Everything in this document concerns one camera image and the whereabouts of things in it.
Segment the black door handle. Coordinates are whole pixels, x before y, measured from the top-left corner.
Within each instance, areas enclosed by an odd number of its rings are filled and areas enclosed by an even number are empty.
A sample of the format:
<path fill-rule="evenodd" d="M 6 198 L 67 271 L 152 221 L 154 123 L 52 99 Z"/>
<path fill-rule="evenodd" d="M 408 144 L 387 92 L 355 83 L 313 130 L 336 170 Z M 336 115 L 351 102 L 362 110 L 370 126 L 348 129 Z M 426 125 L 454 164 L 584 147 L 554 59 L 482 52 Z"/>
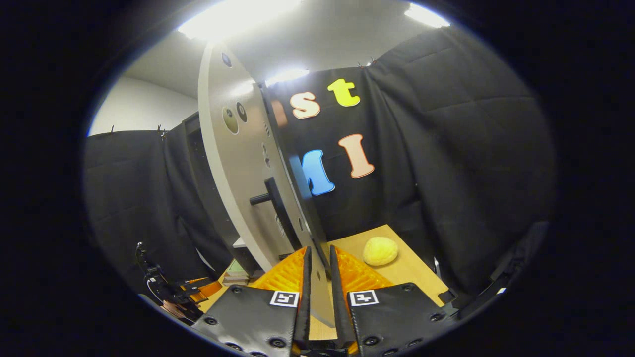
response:
<path fill-rule="evenodd" d="M 287 240 L 290 242 L 294 251 L 297 251 L 303 247 L 297 234 L 295 233 L 295 229 L 293 228 L 292 221 L 284 207 L 284 202 L 277 187 L 276 181 L 274 177 L 269 177 L 264 180 L 265 189 L 267 189 L 267 193 L 250 197 L 249 202 L 251 206 L 260 205 L 265 202 L 271 202 L 276 212 L 277 218 L 280 222 L 281 228 L 283 228 L 283 232 Z"/>

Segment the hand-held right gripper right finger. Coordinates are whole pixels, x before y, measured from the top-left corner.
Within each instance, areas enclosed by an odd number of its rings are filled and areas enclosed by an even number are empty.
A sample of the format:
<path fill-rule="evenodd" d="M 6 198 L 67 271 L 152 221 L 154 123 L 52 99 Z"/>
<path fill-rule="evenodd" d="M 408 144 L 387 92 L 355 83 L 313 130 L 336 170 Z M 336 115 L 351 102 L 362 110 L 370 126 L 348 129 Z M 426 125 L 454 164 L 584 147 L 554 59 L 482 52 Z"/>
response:
<path fill-rule="evenodd" d="M 406 357 L 456 327 L 457 320 L 415 283 L 389 283 L 342 249 L 330 247 L 340 348 L 352 357 Z"/>

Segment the ceiling light panel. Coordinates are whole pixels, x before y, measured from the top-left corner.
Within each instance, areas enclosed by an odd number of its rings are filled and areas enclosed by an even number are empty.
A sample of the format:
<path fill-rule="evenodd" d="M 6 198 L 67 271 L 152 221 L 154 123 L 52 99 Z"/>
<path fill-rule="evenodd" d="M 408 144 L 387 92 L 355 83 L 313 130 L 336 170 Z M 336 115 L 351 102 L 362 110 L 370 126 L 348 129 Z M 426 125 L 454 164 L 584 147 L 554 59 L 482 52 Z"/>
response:
<path fill-rule="evenodd" d="M 440 16 L 439 14 L 415 3 L 410 3 L 410 6 L 404 12 L 404 15 L 415 20 L 416 22 L 422 23 L 432 28 L 438 29 L 451 26 L 451 24 L 447 20 L 442 18 L 442 16 Z"/>
<path fill-rule="evenodd" d="M 188 39 L 223 41 L 295 10 L 304 0 L 222 0 L 182 23 Z"/>

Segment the yellow plush ball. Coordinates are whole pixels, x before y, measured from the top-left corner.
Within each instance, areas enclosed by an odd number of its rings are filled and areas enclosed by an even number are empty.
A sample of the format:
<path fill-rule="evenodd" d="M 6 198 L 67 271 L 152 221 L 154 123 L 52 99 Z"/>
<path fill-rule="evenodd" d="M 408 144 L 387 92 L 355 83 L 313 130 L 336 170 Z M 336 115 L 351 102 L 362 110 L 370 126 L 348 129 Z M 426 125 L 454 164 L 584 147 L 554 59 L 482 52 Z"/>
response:
<path fill-rule="evenodd" d="M 387 237 L 372 237 L 364 246 L 362 259 L 369 266 L 385 266 L 397 259 L 399 246 Z"/>

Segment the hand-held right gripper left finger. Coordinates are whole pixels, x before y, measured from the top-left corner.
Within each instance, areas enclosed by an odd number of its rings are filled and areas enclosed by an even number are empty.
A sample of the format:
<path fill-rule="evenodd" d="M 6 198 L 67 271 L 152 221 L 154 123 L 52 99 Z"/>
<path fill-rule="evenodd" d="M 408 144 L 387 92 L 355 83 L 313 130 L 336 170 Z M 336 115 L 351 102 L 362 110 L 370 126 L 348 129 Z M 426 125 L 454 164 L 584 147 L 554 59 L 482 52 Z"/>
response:
<path fill-rule="evenodd" d="M 308 339 L 312 249 L 301 248 L 252 286 L 232 285 L 193 324 L 238 357 L 293 357 Z"/>

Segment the grey cabinet door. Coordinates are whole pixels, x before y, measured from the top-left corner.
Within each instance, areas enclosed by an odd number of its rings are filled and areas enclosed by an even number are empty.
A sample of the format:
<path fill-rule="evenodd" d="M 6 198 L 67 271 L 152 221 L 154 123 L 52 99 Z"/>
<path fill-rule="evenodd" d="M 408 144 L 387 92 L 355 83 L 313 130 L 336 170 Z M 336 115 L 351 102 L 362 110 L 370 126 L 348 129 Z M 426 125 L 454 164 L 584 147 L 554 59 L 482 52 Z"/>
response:
<path fill-rule="evenodd" d="M 335 327 L 326 235 L 300 158 L 283 139 L 283 106 L 229 48 L 208 44 L 198 110 L 209 167 L 238 240 L 265 271 L 311 247 L 311 316 Z"/>

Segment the black backdrop cloth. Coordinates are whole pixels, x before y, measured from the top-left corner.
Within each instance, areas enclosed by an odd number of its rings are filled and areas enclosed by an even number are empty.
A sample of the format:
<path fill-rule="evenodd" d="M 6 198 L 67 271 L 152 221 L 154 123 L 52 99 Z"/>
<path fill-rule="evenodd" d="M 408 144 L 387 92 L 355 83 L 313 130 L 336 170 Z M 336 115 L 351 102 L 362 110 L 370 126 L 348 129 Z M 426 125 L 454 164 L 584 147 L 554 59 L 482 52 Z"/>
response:
<path fill-rule="evenodd" d="M 424 30 L 367 65 L 274 83 L 257 79 L 248 58 L 286 59 L 276 46 L 288 39 L 249 51 L 212 44 L 283 106 L 283 139 L 327 243 L 389 226 L 462 309 L 549 220 L 555 151 L 537 97 L 463 29 Z M 139 294 L 149 291 L 138 242 L 174 281 L 218 278 L 233 259 L 197 191 L 185 120 L 85 140 L 89 244 Z"/>

